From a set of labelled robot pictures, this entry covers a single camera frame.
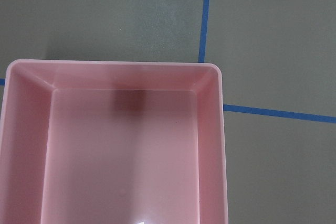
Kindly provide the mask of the pink plastic bin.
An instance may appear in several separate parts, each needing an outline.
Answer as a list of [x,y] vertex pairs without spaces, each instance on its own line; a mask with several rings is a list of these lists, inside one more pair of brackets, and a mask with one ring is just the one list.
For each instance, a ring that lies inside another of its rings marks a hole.
[[13,61],[1,223],[228,223],[220,69]]

